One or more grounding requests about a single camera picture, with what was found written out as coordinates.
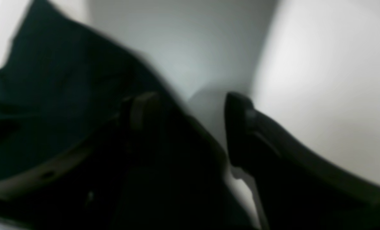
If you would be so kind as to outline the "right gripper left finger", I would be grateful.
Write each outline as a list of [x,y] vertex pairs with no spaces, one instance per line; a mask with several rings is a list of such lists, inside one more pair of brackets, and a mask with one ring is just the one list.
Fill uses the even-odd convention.
[[161,98],[122,100],[119,113],[81,143],[0,182],[0,225],[14,230],[109,229],[132,169],[158,152]]

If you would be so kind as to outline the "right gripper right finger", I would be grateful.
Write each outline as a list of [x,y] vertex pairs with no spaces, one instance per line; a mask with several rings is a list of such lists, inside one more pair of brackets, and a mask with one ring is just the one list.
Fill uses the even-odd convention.
[[239,94],[225,98],[230,162],[255,182],[269,230],[380,230],[380,186],[315,154]]

